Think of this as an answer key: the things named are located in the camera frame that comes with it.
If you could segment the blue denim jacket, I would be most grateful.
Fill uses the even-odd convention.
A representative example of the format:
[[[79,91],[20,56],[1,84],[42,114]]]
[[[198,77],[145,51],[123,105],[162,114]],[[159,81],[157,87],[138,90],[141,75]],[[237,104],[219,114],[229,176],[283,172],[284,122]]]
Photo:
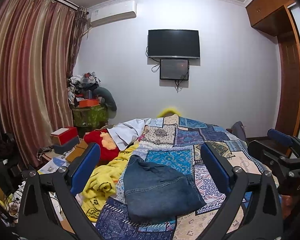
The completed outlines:
[[[134,223],[163,223],[206,205],[192,175],[137,155],[129,159],[123,184],[128,215]]]

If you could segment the grey chair back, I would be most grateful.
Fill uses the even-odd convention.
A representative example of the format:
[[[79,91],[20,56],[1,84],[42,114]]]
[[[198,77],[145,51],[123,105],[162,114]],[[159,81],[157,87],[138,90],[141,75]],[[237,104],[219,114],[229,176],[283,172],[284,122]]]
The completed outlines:
[[[247,137],[245,134],[244,126],[241,121],[237,121],[231,127],[232,134],[238,137],[242,141],[246,141]]]

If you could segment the dark grey box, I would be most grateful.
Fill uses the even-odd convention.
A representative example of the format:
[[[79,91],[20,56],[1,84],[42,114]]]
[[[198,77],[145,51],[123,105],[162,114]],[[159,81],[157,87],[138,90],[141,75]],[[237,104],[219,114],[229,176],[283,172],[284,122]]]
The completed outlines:
[[[64,154],[65,152],[69,152],[70,150],[72,150],[79,143],[79,137],[76,136],[61,146],[53,145],[53,150],[56,154]]]

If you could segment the brown cardboard box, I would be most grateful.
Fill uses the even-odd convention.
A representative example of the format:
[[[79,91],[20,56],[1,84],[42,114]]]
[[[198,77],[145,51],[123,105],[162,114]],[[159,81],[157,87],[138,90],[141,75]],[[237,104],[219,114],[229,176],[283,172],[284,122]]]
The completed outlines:
[[[80,157],[85,150],[87,149],[88,144],[81,140],[79,144],[77,144],[74,148],[74,150],[66,157],[66,161],[71,163],[74,161],[75,158]]]

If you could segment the red and white box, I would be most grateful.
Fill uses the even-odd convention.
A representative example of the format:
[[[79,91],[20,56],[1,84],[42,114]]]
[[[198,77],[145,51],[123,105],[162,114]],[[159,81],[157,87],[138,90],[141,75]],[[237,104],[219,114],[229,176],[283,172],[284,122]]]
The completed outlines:
[[[62,146],[71,139],[78,136],[76,127],[63,127],[50,134],[53,145]]]

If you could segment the red plush toy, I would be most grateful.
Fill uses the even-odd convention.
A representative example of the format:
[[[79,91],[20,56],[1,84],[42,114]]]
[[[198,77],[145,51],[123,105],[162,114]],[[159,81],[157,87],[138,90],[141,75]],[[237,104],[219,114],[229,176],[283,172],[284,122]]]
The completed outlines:
[[[107,129],[85,133],[83,140],[89,144],[95,142],[101,149],[100,162],[108,163],[119,155],[119,148]]]

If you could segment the green patterned storage box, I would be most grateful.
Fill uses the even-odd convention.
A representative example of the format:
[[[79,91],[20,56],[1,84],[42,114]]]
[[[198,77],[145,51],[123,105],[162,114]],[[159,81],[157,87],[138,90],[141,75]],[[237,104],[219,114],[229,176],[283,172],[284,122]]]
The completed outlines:
[[[73,123],[77,127],[100,128],[108,123],[108,109],[106,106],[73,108]]]

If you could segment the white shirt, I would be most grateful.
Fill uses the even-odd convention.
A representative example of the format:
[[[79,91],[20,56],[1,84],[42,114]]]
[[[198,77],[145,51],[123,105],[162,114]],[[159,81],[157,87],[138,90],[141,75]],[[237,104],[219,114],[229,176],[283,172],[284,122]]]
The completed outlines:
[[[149,124],[151,120],[151,118],[133,119],[108,128],[107,131],[118,149],[124,151],[142,135],[144,127]]]

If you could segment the orange box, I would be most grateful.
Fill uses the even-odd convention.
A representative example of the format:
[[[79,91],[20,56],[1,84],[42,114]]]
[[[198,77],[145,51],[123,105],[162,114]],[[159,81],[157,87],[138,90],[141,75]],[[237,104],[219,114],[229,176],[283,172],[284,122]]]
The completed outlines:
[[[99,105],[99,101],[97,99],[84,99],[79,101],[79,107],[93,107]]]

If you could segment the brown wooden wardrobe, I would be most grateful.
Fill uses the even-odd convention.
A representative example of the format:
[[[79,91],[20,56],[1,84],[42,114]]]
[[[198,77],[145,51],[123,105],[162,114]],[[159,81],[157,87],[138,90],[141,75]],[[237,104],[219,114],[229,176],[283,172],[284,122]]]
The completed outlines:
[[[294,0],[246,0],[252,28],[277,38],[281,92],[276,130],[297,136],[300,131],[300,35],[289,10]]]

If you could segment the grey stuffed cushion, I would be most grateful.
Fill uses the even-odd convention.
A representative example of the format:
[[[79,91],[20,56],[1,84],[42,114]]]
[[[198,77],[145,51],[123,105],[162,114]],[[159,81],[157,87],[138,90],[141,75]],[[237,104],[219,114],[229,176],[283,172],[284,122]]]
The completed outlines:
[[[116,102],[109,90],[106,88],[98,86],[93,90],[93,95],[98,97],[102,97],[104,100],[102,104],[104,104],[108,109],[108,114],[111,119],[115,118],[117,113],[117,105]]]

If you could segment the striped red gold curtain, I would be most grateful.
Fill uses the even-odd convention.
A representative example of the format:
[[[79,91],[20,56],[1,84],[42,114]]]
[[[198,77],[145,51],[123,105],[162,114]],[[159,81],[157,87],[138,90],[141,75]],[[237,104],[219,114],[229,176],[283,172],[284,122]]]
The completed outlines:
[[[3,0],[0,5],[0,113],[26,164],[53,131],[72,126],[72,76],[85,10],[54,0]]]

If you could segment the white air conditioner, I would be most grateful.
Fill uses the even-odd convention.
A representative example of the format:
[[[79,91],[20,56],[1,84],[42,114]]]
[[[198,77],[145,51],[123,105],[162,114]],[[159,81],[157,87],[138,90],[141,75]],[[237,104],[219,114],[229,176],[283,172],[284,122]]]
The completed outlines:
[[[108,23],[136,18],[137,3],[127,1],[95,9],[91,12],[90,26],[98,27]]]

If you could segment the small black wall monitor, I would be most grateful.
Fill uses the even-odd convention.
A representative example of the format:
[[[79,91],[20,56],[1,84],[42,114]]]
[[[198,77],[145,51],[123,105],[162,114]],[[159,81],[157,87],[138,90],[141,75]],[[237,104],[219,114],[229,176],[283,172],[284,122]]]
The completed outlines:
[[[160,79],[182,81],[189,79],[189,61],[185,59],[161,59]]]

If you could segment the black wall television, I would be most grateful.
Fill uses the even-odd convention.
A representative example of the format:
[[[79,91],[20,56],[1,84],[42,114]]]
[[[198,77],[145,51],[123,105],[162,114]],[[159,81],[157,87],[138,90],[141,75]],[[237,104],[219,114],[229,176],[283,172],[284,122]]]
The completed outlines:
[[[197,30],[157,29],[148,31],[148,57],[199,59]]]

